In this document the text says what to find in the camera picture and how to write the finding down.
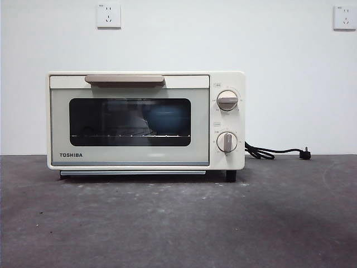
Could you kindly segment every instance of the oven door handle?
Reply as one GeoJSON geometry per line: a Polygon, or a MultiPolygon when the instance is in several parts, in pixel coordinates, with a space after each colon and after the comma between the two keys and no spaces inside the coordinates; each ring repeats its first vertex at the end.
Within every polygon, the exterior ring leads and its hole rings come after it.
{"type": "Polygon", "coordinates": [[[162,75],[87,75],[84,80],[97,86],[165,84],[165,77],[162,75]]]}

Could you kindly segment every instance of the oven door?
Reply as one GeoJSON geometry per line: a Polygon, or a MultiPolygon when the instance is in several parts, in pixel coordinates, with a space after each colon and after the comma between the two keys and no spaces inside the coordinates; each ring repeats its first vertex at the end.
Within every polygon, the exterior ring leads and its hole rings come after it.
{"type": "Polygon", "coordinates": [[[125,76],[51,79],[52,165],[209,165],[209,77],[125,76]]]}

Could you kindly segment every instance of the oven foot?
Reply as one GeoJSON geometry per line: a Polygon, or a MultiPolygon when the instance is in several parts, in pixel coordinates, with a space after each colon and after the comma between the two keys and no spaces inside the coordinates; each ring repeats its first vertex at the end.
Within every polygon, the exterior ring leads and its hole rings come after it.
{"type": "Polygon", "coordinates": [[[70,175],[62,175],[60,171],[60,180],[69,179],[70,177],[71,177],[70,175]]]}
{"type": "Polygon", "coordinates": [[[227,170],[226,171],[227,183],[234,183],[236,175],[237,175],[237,171],[236,170],[227,170]]]}

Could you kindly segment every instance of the timer knob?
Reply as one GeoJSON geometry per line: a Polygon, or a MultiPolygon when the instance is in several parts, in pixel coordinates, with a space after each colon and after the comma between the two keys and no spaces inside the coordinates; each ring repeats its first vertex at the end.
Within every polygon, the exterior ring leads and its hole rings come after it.
{"type": "Polygon", "coordinates": [[[232,152],[237,147],[237,138],[233,133],[223,132],[217,138],[217,145],[223,152],[232,152]]]}
{"type": "Polygon", "coordinates": [[[238,97],[233,91],[226,90],[218,95],[217,104],[224,111],[233,110],[237,103],[238,97]]]}

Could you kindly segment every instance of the control panel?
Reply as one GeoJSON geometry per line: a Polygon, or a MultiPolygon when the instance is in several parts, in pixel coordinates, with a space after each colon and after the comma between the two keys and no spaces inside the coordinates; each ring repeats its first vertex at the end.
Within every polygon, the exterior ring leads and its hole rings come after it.
{"type": "Polygon", "coordinates": [[[210,163],[215,169],[238,170],[244,166],[245,155],[245,76],[230,72],[210,78],[210,163]]]}

